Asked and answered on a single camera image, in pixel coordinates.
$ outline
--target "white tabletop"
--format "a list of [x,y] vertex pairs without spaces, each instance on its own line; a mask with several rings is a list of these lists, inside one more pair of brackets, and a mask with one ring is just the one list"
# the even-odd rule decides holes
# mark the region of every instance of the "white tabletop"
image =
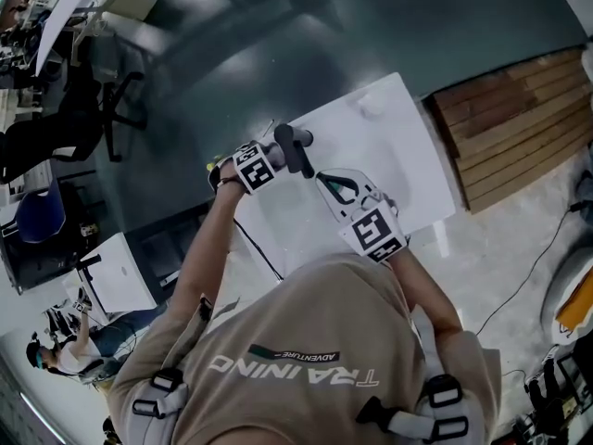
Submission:
[[101,261],[88,267],[93,290],[107,313],[152,310],[157,307],[138,270],[123,233],[117,233],[82,258],[99,255]]
[[45,60],[49,56],[52,46],[61,33],[64,25],[68,22],[74,9],[81,0],[58,0],[52,14],[45,21],[44,32],[41,35],[39,43],[39,52],[37,53],[37,63],[35,66],[35,76],[39,76]]
[[[305,150],[316,171],[364,172],[397,203],[404,233],[455,212],[433,141],[399,74],[394,73],[291,122],[315,139]],[[261,142],[273,139],[269,134]],[[235,219],[282,275],[322,255],[350,252],[314,179],[278,173],[274,184],[244,197]],[[262,273],[271,270],[246,240]]]

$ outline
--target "wooden pallet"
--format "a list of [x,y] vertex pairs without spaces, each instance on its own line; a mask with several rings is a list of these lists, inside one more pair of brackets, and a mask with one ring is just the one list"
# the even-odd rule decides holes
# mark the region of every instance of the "wooden pallet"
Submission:
[[527,186],[593,140],[581,52],[532,59],[431,97],[471,212]]

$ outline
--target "beige t-shirt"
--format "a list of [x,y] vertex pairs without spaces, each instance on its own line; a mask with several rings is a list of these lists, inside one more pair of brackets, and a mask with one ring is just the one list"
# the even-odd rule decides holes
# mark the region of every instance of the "beige t-shirt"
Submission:
[[[121,368],[109,395],[117,429],[134,387],[160,369],[186,326],[165,313]],[[490,439],[500,403],[498,352],[483,350],[469,332],[450,337],[439,352],[445,370],[480,401]],[[357,424],[356,416],[371,396],[413,412],[424,360],[394,274],[360,257],[336,256],[297,270],[204,335],[183,361],[183,379],[190,396],[175,426],[176,445],[208,444],[243,426],[297,444],[393,445],[393,435]]]

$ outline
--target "cable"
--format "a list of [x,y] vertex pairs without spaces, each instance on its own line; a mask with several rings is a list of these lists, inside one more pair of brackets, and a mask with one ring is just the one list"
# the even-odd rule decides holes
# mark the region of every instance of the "cable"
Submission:
[[515,291],[515,293],[513,293],[510,297],[508,297],[504,303],[502,303],[502,305],[500,305],[497,309],[495,309],[492,313],[490,313],[490,316],[488,316],[486,318],[486,321],[484,322],[484,324],[482,324],[482,327],[480,328],[480,330],[475,334],[476,336],[480,335],[480,333],[482,333],[482,330],[484,330],[484,328],[486,327],[486,325],[488,324],[488,322],[490,321],[490,319],[496,315],[507,303],[509,303],[512,299],[514,299],[517,294],[521,291],[521,289],[523,288],[523,286],[527,283],[527,280],[529,280],[529,277],[531,277],[531,274],[533,273],[534,269],[536,268],[537,263],[539,262],[539,260],[544,256],[544,254],[546,254],[546,252],[548,252],[549,248],[552,247],[552,244],[554,244],[554,241],[556,240],[556,237],[558,236],[558,233],[560,232],[560,228],[562,227],[562,223],[564,223],[564,220],[566,219],[566,215],[572,212],[572,210],[568,209],[566,212],[564,212],[562,219],[560,219],[560,223],[558,224],[558,228],[556,229],[556,233],[554,233],[554,236],[552,237],[552,240],[549,241],[548,246],[543,250],[543,252],[541,254],[539,254],[539,256],[537,257],[536,261],[534,262],[533,266],[531,267],[531,270],[529,271],[529,274],[525,277],[525,280],[522,281],[522,283],[519,285],[519,288],[517,288],[517,290]]
[[268,264],[268,266],[271,268],[271,271],[274,273],[274,275],[276,275],[276,278],[278,280],[284,280],[284,277],[282,277],[278,273],[278,271],[276,269],[274,269],[274,266],[271,265],[271,262],[266,257],[266,254],[263,253],[263,250],[261,250],[261,247],[258,246],[258,244],[251,238],[251,236],[246,232],[246,230],[243,228],[243,226],[239,222],[237,222],[237,220],[233,220],[233,222],[241,230],[241,232],[244,234],[244,236],[249,240],[249,242],[251,243],[251,245],[254,248],[256,248],[256,251],[259,252],[259,255],[266,261],[266,263]]
[[504,375],[502,375],[502,377],[511,375],[513,373],[523,373],[523,382],[525,382],[525,380],[527,380],[527,373],[523,369],[513,369],[512,371],[509,371],[508,373],[505,373]]
[[[93,318],[90,314],[88,314],[88,312],[86,313],[86,316],[88,316],[91,320],[93,320],[96,324],[100,324],[95,318]],[[116,350],[115,354],[113,355],[115,357],[116,354],[118,354],[121,350],[123,350],[123,348],[128,348],[128,351],[130,352],[129,354],[132,354],[133,351],[136,349],[136,344],[138,342],[138,336],[136,335],[136,331],[132,328],[132,326],[130,324],[127,324],[125,321],[121,322],[121,324],[125,324],[126,326],[128,326],[128,328],[130,328],[130,331],[132,331],[132,335],[130,336],[130,339],[128,339],[125,343],[122,343]],[[114,330],[118,330],[121,333],[123,333],[124,335],[126,334],[125,331],[123,331],[121,328],[117,328],[116,326],[113,326],[112,324],[107,324],[106,326],[103,326],[103,328],[112,328]],[[130,348],[130,343],[133,340],[133,348]]]

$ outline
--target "backpack strap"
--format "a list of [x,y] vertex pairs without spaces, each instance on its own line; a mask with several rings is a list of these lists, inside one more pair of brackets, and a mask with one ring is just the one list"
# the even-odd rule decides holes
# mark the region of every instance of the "backpack strap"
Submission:
[[212,304],[202,296],[196,313],[171,348],[162,369],[135,390],[131,410],[123,420],[124,443],[170,444],[177,419],[189,396],[179,364],[204,334],[211,316]]
[[360,411],[357,422],[374,422],[385,433],[422,440],[423,443],[484,443],[484,415],[479,400],[472,392],[462,390],[460,382],[445,372],[436,349],[435,330],[426,312],[417,306],[411,318],[425,360],[423,396],[416,411],[385,408],[378,398],[372,397]]

